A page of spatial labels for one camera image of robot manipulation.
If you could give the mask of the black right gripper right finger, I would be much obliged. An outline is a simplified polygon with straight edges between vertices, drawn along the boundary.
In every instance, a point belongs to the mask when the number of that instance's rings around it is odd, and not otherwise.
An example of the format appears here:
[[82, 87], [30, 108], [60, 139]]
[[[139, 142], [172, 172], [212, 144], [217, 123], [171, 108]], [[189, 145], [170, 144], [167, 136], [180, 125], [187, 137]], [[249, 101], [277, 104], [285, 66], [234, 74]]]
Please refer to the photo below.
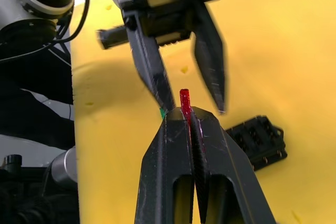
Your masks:
[[275, 223], [247, 155], [213, 113], [193, 107], [190, 128], [201, 223]]

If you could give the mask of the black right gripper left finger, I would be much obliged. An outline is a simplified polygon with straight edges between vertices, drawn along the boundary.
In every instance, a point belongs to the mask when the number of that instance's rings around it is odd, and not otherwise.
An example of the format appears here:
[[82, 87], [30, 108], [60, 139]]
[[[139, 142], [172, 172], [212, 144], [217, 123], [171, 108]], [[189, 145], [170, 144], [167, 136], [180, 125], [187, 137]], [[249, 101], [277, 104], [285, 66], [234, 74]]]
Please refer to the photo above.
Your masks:
[[142, 158], [135, 223], [192, 223], [194, 166], [180, 108], [166, 114]]

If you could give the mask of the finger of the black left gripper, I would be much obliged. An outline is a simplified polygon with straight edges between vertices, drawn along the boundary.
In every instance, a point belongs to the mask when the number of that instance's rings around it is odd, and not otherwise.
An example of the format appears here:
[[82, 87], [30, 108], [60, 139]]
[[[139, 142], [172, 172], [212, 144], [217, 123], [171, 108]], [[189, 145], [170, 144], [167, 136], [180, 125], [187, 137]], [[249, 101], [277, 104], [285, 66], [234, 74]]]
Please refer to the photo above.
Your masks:
[[203, 2], [194, 3], [194, 56], [219, 113], [226, 111], [224, 48], [220, 34]]
[[176, 105], [159, 46], [155, 38], [145, 35], [138, 15], [127, 18], [127, 35], [141, 80], [164, 111], [173, 110]]

